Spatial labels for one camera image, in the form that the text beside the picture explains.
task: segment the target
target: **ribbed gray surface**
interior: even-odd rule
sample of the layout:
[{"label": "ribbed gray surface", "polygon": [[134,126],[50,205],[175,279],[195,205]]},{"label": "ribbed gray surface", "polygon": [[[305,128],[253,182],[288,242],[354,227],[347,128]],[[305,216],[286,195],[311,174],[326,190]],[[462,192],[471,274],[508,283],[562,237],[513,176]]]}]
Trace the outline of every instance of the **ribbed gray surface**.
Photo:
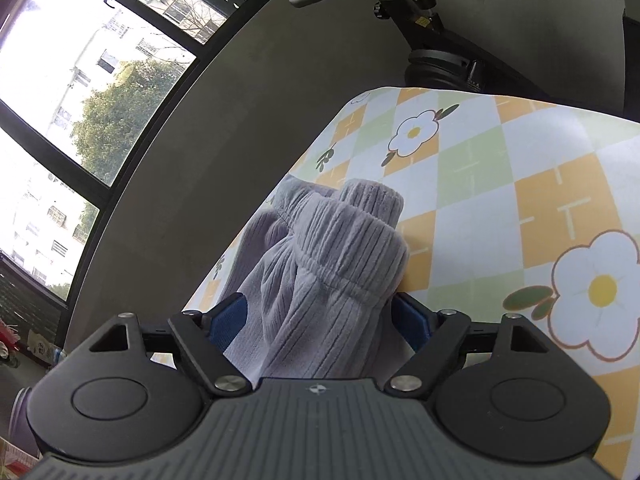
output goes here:
[{"label": "ribbed gray surface", "polygon": [[[318,393],[316,386],[326,390]],[[595,463],[535,468],[468,452],[419,402],[379,392],[371,380],[265,380],[257,393],[214,403],[175,448],[129,466],[43,460],[28,480],[605,480]]]}]

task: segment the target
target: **ironing board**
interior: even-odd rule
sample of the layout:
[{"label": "ironing board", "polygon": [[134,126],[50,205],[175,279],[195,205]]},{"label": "ironing board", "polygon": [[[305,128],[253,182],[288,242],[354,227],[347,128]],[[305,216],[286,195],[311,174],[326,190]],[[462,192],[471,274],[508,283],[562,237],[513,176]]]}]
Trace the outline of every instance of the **ironing board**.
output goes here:
[{"label": "ironing board", "polygon": [[[400,192],[411,256],[399,290],[476,321],[507,311],[533,320],[609,396],[596,460],[617,478],[640,474],[640,124],[513,97],[379,88],[347,103],[290,173]],[[238,240],[186,309],[221,299]]]}]

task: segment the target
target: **white crosshair logo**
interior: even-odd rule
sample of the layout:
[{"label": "white crosshair logo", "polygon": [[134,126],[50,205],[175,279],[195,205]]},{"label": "white crosshair logo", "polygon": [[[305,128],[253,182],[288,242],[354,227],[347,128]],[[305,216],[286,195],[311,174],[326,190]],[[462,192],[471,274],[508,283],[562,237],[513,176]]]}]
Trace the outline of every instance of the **white crosshair logo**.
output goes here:
[{"label": "white crosshair logo", "polygon": [[322,386],[322,384],[314,384],[313,386],[311,386],[309,388],[309,391],[312,394],[316,394],[316,395],[322,395],[325,393],[325,391],[327,391],[328,388],[326,386]]}]

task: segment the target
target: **ribbed fabric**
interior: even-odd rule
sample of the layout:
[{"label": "ribbed fabric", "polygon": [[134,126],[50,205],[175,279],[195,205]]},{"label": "ribbed fabric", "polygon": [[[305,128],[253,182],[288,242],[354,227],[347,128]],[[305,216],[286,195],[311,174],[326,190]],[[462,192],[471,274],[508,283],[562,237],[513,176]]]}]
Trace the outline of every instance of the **ribbed fabric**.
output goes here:
[{"label": "ribbed fabric", "polygon": [[249,305],[228,359],[254,383],[360,376],[406,267],[401,211],[402,197],[382,184],[351,180],[338,191],[288,176],[273,209],[247,225],[220,296],[238,290]]}]

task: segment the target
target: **sky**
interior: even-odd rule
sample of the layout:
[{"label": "sky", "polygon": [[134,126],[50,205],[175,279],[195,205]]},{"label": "sky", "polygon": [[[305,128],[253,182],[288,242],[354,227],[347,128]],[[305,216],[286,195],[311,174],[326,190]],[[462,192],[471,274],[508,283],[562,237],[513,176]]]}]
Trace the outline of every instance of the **sky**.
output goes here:
[{"label": "sky", "polygon": [[[0,98],[44,134],[73,66],[92,34],[114,10],[102,0],[33,0],[0,50]],[[0,130],[0,249],[11,253],[13,220],[34,160]]]}]

